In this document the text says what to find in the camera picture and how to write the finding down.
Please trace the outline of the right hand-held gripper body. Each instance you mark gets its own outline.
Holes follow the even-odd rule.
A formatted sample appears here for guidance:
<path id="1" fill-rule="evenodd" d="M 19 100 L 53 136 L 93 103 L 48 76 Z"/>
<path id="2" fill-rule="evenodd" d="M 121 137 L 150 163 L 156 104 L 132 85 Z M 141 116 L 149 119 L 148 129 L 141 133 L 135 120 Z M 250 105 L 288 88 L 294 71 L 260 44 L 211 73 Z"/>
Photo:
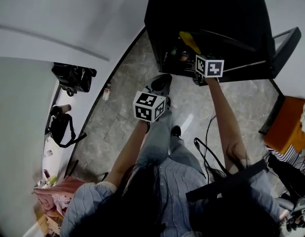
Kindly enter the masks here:
<path id="1" fill-rule="evenodd" d="M 196 54 L 193 65 L 196 85 L 205 85 L 206 78 L 221 78 L 223 75 L 224 60 L 212 55 Z"/>

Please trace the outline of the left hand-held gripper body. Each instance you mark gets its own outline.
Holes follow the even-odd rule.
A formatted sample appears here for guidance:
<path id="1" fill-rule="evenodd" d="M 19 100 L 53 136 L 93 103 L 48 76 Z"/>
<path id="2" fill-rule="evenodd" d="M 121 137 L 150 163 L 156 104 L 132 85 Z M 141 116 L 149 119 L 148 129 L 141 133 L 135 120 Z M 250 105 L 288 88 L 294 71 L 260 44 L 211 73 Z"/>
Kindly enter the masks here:
<path id="1" fill-rule="evenodd" d="M 162 74 L 156 77 L 167 77 L 168 84 L 164 90 L 152 90 L 152 81 L 149 79 L 145 87 L 138 91 L 133 100 L 133 115 L 136 119 L 154 123 L 169 107 L 169 93 L 173 77 Z"/>

